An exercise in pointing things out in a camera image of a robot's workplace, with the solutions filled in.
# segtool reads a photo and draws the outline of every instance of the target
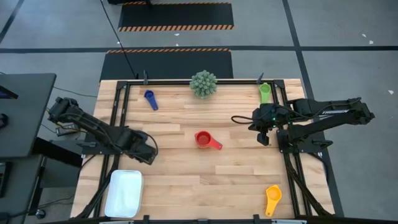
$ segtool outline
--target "white container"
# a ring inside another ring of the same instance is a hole
[[[142,174],[136,170],[115,170],[109,183],[105,215],[132,218],[137,215],[144,186]]]

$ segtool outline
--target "wooden table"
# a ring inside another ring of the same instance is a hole
[[[284,81],[289,100],[304,98],[299,79]],[[116,83],[102,81],[99,88],[94,116],[107,123]],[[143,97],[147,89],[155,92],[158,111],[153,111]],[[151,134],[159,145],[159,155],[151,166],[128,156],[120,159],[119,169],[139,170],[144,175],[141,210],[134,219],[142,220],[143,215],[150,215],[152,220],[250,219],[253,214],[267,218],[265,189],[274,184],[280,187],[283,196],[273,218],[294,217],[276,130],[268,134],[270,144],[264,147],[256,141],[257,132],[230,119],[233,115],[251,117],[252,111],[259,107],[258,91],[257,85],[218,85],[215,95],[200,100],[193,96],[188,85],[131,87],[126,125]],[[116,124],[120,114],[118,110]],[[223,149],[197,148],[194,134],[202,130],[209,131],[223,144]],[[301,157],[309,190],[333,213],[322,163],[307,154]],[[71,217],[78,215],[96,192],[102,161],[103,156],[96,156],[82,169]],[[298,187],[297,196],[303,214]]]

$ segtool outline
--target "succulent plant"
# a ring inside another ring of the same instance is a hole
[[[208,95],[217,91],[216,83],[216,76],[204,70],[192,76],[192,81],[189,83],[189,87],[195,96],[206,98]]]

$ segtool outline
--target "hazard stripe tape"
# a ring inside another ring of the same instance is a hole
[[[209,52],[230,51],[230,49],[136,49],[124,50],[125,53],[152,53],[152,52]],[[123,50],[109,50],[107,54],[123,53]]]
[[[132,5],[132,4],[142,4],[145,5],[145,2],[126,2],[123,6]],[[231,4],[230,2],[179,2],[179,3],[152,3],[152,5],[175,5],[175,4]]]
[[[176,30],[231,30],[234,25],[175,25],[175,26],[137,26],[119,27],[120,32],[144,32],[144,31],[176,31]]]

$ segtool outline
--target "black desk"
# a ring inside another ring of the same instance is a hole
[[[0,212],[13,215],[38,206],[44,157],[81,166],[79,154],[37,137],[55,77],[49,73],[0,75],[0,85],[19,95],[16,100],[0,100],[0,113],[9,117],[8,126],[0,130],[0,161],[12,164]],[[24,220],[21,215],[8,224]]]

